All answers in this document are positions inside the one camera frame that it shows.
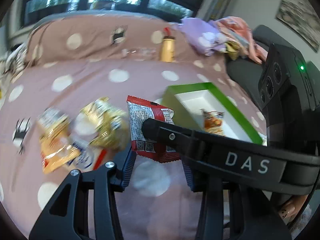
food package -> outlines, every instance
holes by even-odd
[[[75,135],[70,135],[69,140],[74,147],[80,151],[80,155],[65,164],[67,170],[78,169],[81,172],[93,171],[100,167],[102,163],[111,161],[108,150],[102,147],[92,147],[88,142]]]
[[[109,98],[99,98],[80,112],[95,126],[98,136],[91,146],[124,150],[129,139],[127,114],[108,103]]]
[[[222,129],[224,113],[218,111],[207,112],[205,109],[201,110],[204,117],[204,130],[208,133],[224,136]]]
[[[68,116],[48,108],[38,117],[43,172],[48,174],[80,155],[68,138]]]
[[[173,110],[157,103],[141,98],[128,96],[127,98],[132,150],[138,155],[148,157],[160,163],[179,160],[179,153],[175,149],[146,139],[142,133],[142,124],[148,118],[174,124]]]

bed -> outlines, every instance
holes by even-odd
[[[74,119],[77,132],[84,125],[79,110],[99,97],[127,111],[128,95],[160,102],[169,85],[212,82],[266,135],[263,115],[228,77],[222,54],[198,55],[173,30],[175,61],[158,61],[165,27],[170,24],[141,14],[99,13],[43,21],[32,31],[27,67],[12,80],[0,111],[0,201],[25,237],[68,174],[63,167],[42,172],[35,122],[50,106]],[[29,130],[20,155],[13,137],[22,121]],[[138,156],[129,187],[116,195],[124,238],[194,239],[201,199],[187,186],[180,161],[157,163]],[[89,234],[94,238],[92,205]]]

wall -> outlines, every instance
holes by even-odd
[[[320,52],[311,47],[286,25],[276,20],[281,0],[231,0],[225,16],[238,16],[244,19],[250,28],[260,24],[268,26],[303,54],[305,60],[312,61],[320,69]]]
[[[20,27],[22,3],[23,0],[14,0],[10,7],[8,30],[8,40],[10,47],[27,41],[28,35],[33,27],[33,25],[27,26],[25,28]]]

bottle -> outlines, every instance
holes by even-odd
[[[168,27],[164,28],[166,36],[164,36],[160,51],[160,61],[173,62],[175,37],[171,36]]]

red snack bag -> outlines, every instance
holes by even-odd
[[[141,130],[143,122],[148,118],[174,124],[172,121],[173,110],[132,96],[128,96],[127,104],[132,150],[136,151],[138,155],[148,157],[160,163],[179,160],[179,153],[175,149],[146,139]]]

